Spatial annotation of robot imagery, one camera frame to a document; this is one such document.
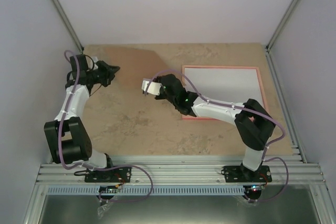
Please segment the white mat brown backing board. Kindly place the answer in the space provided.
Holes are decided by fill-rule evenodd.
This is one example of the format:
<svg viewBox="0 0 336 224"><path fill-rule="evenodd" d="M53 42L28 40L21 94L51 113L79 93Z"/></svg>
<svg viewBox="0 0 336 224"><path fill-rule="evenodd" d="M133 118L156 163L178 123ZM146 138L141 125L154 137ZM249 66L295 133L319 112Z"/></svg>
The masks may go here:
<svg viewBox="0 0 336 224"><path fill-rule="evenodd" d="M167 64L151 50L129 47L107 47L109 62L119 66L116 81L124 89L140 89L143 79L151 79L157 72L166 70Z"/></svg>

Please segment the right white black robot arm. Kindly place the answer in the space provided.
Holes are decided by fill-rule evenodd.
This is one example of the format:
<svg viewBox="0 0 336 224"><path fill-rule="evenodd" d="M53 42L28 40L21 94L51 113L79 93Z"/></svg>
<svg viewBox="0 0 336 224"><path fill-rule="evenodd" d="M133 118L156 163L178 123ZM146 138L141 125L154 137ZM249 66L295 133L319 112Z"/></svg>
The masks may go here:
<svg viewBox="0 0 336 224"><path fill-rule="evenodd" d="M275 123L258 101L225 103L210 100L196 91L187 91L173 74L156 77L143 90L155 95L157 100L169 101L184 116L216 119L236 126L246 145L240 174L248 182L259 177L264 150Z"/></svg>

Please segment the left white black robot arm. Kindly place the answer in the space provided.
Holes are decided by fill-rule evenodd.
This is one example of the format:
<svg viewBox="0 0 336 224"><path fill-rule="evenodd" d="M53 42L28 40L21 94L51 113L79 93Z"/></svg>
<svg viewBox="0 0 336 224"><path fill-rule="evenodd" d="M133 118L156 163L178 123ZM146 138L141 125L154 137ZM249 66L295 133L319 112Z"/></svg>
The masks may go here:
<svg viewBox="0 0 336 224"><path fill-rule="evenodd" d="M85 54L75 55L70 50L64 56L71 65L66 77L65 100L55 119L44 125L52 161L66 170L76 167L96 170L97 176L108 182L115 175L112 160L108 154L93 149L81 118L93 87L108 87L120 67Z"/></svg>

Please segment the left circuit board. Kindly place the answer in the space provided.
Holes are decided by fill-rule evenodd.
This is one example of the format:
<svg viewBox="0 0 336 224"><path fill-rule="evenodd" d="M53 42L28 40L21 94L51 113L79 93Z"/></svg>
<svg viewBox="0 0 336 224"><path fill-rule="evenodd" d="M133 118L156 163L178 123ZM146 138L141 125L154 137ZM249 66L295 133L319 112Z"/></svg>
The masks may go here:
<svg viewBox="0 0 336 224"><path fill-rule="evenodd" d="M117 194L122 190L122 185L100 186L99 194Z"/></svg>

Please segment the circuit board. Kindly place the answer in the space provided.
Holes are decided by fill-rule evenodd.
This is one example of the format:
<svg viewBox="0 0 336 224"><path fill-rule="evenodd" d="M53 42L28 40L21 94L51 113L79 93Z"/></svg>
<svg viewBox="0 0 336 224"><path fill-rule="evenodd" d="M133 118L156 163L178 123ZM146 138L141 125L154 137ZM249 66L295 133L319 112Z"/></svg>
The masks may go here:
<svg viewBox="0 0 336 224"><path fill-rule="evenodd" d="M117 194L122 190L122 185L100 186L99 194Z"/></svg>
<svg viewBox="0 0 336 224"><path fill-rule="evenodd" d="M247 186L247 191L261 191L265 189L266 184L260 184L260 185L249 185Z"/></svg>

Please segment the right circuit board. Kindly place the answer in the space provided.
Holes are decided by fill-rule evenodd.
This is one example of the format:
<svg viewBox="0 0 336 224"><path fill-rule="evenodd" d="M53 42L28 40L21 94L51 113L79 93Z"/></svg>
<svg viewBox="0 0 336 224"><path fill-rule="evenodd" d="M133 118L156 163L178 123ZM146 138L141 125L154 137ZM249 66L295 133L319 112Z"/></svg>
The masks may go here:
<svg viewBox="0 0 336 224"><path fill-rule="evenodd" d="M247 191L261 191L265 189L266 184L260 184L260 185L249 185L247 186Z"/></svg>

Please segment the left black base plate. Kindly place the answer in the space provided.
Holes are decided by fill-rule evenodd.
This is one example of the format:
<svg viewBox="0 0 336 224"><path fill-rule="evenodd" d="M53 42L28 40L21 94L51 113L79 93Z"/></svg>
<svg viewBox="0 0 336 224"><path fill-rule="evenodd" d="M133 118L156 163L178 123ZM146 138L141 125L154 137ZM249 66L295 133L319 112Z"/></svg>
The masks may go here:
<svg viewBox="0 0 336 224"><path fill-rule="evenodd" d="M118 168L109 171L90 171L85 174L86 183L129 183L131 180L131 167Z"/></svg>

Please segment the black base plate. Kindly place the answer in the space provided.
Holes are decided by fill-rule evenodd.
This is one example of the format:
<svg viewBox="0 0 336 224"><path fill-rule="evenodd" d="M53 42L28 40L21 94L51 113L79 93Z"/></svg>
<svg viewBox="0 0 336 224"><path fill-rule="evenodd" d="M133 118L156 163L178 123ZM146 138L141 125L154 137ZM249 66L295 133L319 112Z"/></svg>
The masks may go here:
<svg viewBox="0 0 336 224"><path fill-rule="evenodd" d="M266 183L272 182L269 166L261 165L256 171L251 171L243 165L224 166L221 174L227 183Z"/></svg>
<svg viewBox="0 0 336 224"><path fill-rule="evenodd" d="M118 168L109 171L90 171L85 174L86 183L129 183L131 180L131 167Z"/></svg>

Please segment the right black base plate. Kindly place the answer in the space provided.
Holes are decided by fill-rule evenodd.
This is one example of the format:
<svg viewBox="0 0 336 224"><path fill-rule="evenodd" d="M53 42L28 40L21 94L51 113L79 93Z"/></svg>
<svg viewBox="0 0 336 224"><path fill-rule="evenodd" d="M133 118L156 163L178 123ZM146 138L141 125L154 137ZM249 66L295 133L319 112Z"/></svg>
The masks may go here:
<svg viewBox="0 0 336 224"><path fill-rule="evenodd" d="M224 166L221 174L227 183L266 183L272 182L269 166L261 165L256 171L251 171L243 165Z"/></svg>

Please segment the left aluminium corner post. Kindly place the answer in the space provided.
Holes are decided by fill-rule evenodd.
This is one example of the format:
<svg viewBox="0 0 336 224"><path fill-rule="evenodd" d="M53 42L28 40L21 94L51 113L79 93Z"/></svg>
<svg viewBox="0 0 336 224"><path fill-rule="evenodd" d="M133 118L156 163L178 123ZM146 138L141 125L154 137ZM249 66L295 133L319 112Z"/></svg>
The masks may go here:
<svg viewBox="0 0 336 224"><path fill-rule="evenodd" d="M66 12L64 11L64 8L62 7L61 3L59 0L51 0L53 6L56 9L56 12L58 13L58 16L60 17L63 25L65 26L69 36L71 37L72 41L76 45L76 48L78 49L79 52L83 52L84 47L82 43L79 40L79 37L77 36Z"/></svg>

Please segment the aluminium corner post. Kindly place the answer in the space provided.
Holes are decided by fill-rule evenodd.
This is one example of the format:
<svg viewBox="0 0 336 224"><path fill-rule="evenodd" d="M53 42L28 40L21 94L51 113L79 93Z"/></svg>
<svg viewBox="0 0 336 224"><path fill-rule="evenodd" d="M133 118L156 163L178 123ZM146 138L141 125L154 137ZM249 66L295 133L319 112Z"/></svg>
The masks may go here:
<svg viewBox="0 0 336 224"><path fill-rule="evenodd" d="M282 31L286 27L287 23L290 21L292 15L294 14L300 2L301 0L291 0L279 24L277 25L275 31L273 32L269 42L265 45L266 53L269 54L271 52L272 47L274 46L278 37L281 35Z"/></svg>
<svg viewBox="0 0 336 224"><path fill-rule="evenodd" d="M78 49L79 52L83 52L84 47L82 43L79 40L79 37L77 36L66 12L64 11L64 8L62 7L61 3L59 0L51 0L53 6L56 9L56 12L58 13L58 16L60 17L63 25L65 26L69 36L71 37L72 41L76 45L76 48Z"/></svg>

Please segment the aluminium rail platform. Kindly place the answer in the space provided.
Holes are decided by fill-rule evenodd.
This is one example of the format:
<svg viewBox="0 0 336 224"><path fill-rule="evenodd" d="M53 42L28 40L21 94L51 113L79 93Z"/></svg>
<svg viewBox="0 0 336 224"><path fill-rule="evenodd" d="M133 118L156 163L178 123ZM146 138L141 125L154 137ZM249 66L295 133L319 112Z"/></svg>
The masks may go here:
<svg viewBox="0 0 336 224"><path fill-rule="evenodd" d="M168 156L112 156L114 165L136 166L132 170L132 185L223 185L220 173L223 166L239 165L240 156L168 155ZM267 162L272 184L324 184L320 165L305 163L300 155L285 155L281 160ZM58 164L42 164L36 183L41 185L82 185L84 178L75 176L76 167L65 170Z"/></svg>

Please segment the right aluminium corner post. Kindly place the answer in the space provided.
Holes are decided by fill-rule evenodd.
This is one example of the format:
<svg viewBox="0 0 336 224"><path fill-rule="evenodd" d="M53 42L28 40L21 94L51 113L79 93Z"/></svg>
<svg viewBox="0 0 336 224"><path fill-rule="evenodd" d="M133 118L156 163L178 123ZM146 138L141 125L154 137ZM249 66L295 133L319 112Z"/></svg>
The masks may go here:
<svg viewBox="0 0 336 224"><path fill-rule="evenodd" d="M272 47L274 46L278 37L281 35L282 31L286 27L287 23L290 21L292 15L294 14L300 2L301 0L291 0L279 24L277 25L275 31L273 32L269 42L265 45L266 53L269 54L271 52Z"/></svg>

